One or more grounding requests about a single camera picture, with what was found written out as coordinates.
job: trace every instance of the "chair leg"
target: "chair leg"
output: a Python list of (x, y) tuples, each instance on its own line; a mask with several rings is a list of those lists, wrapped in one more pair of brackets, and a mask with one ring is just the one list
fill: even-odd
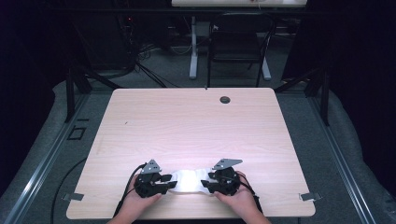
[(210, 69), (211, 69), (211, 61), (210, 59), (207, 60), (207, 82), (206, 86), (209, 88), (210, 87)]
[(261, 77), (262, 77), (262, 64), (260, 63), (259, 74), (257, 75), (257, 80), (256, 80), (256, 87), (259, 87), (260, 78), (261, 78)]

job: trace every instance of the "chair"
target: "chair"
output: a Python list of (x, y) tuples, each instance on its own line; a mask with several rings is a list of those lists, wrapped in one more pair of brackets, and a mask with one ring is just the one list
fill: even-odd
[(258, 63), (256, 87), (259, 87), (265, 51), (275, 28), (275, 21), (261, 12), (228, 12), (213, 19), (209, 25), (207, 87), (212, 62), (249, 63), (249, 68)]

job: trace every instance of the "black cable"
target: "black cable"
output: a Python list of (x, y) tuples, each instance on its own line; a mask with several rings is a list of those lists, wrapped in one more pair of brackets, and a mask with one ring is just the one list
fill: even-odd
[(53, 197), (52, 200), (52, 207), (50, 209), (50, 223), (53, 223), (53, 213), (54, 213), (54, 208), (55, 208), (55, 203), (56, 203), (56, 197), (59, 194), (59, 190), (61, 189), (62, 184), (64, 183), (64, 181), (66, 180), (66, 178), (70, 175), (70, 173), (72, 173), (72, 171), (74, 169), (76, 169), (77, 166), (79, 166), (80, 164), (82, 164), (84, 161), (86, 161), (87, 158), (82, 159), (81, 161), (79, 161), (78, 163), (76, 163), (72, 168), (69, 169), (69, 171), (66, 173), (66, 175), (64, 176), (64, 178), (62, 179), (61, 183), (59, 184), (58, 188), (56, 189), (56, 193), (55, 196)]
[(170, 85), (179, 88), (178, 85), (172, 83), (171, 81), (167, 80), (164, 77), (161, 77), (160, 75), (154, 73), (153, 71), (149, 70), (146, 66), (144, 66), (141, 63), (136, 63), (136, 65), (148, 76), (150, 77), (153, 81), (155, 81), (157, 84), (159, 84), (163, 88), (167, 88), (166, 85), (161, 81), (164, 80), (165, 82), (169, 83)]
[[(230, 177), (227, 177), (227, 176), (223, 176), (223, 175), (218, 175), (218, 176), (221, 177), (221, 178), (224, 178), (224, 179), (228, 179), (228, 180), (235, 181), (235, 179), (230, 178)], [(239, 183), (239, 184), (245, 186), (245, 188), (247, 188), (248, 190), (250, 190), (250, 193), (253, 195), (254, 202), (256, 203), (257, 209), (259, 209), (259, 211), (262, 213), (262, 205), (260, 204), (260, 201), (259, 201), (260, 198), (259, 198), (259, 196), (256, 195), (256, 192), (254, 192), (253, 188), (252, 188), (252, 187), (250, 186), (250, 184), (248, 183), (247, 178), (244, 177), (244, 179), (247, 181), (247, 184), (245, 184), (244, 182), (242, 182), (242, 181), (239, 180), (239, 179), (236, 180), (235, 182), (237, 182), (237, 183)]]
[(139, 61), (149, 59), (151, 57), (151, 51), (157, 47), (153, 44), (146, 44), (139, 50), (138, 59)]
[(131, 181), (134, 178), (134, 175), (136, 174), (136, 172), (139, 169), (143, 169), (146, 165), (147, 165), (147, 163), (141, 164), (136, 169), (134, 169), (134, 171), (132, 172), (131, 176), (128, 179), (128, 183), (125, 186), (125, 190), (124, 190), (124, 192), (122, 194), (121, 200), (119, 201), (119, 204), (117, 205), (116, 211), (114, 212), (113, 217), (116, 216), (119, 213), (119, 211), (120, 211), (120, 209), (121, 209), (121, 207), (123, 205), (123, 201), (125, 200), (126, 196), (135, 189), (135, 188), (133, 188), (131, 190), (128, 190), (129, 189), (129, 185), (131, 184)]

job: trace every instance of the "hand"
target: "hand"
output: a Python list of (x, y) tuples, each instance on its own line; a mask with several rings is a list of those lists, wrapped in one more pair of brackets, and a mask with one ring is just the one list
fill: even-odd
[[(237, 171), (239, 180), (249, 186), (246, 176)], [(214, 192), (214, 195), (223, 203), (228, 204), (233, 211), (248, 224), (270, 223), (270, 221), (259, 211), (250, 190), (240, 185), (238, 191), (233, 196)]]
[(137, 175), (135, 175), (131, 180), (131, 184), (128, 188), (128, 191), (131, 190), (131, 192), (125, 197), (119, 213), (107, 222), (108, 224), (131, 224), (140, 217), (140, 215), (142, 215), (146, 208), (161, 199), (161, 193), (148, 198), (141, 198), (134, 190), (134, 182), (136, 179)]

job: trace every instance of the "wooden table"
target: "wooden table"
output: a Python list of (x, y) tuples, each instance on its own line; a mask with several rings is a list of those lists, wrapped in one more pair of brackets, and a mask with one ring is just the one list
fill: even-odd
[[(227, 96), (228, 104), (219, 99)], [(154, 159), (162, 175), (235, 165), (260, 196), (268, 217), (309, 217), (308, 187), (272, 89), (116, 90), (94, 139), (67, 216), (111, 218), (132, 171)], [(235, 217), (229, 207), (203, 193), (168, 192), (142, 219)]]

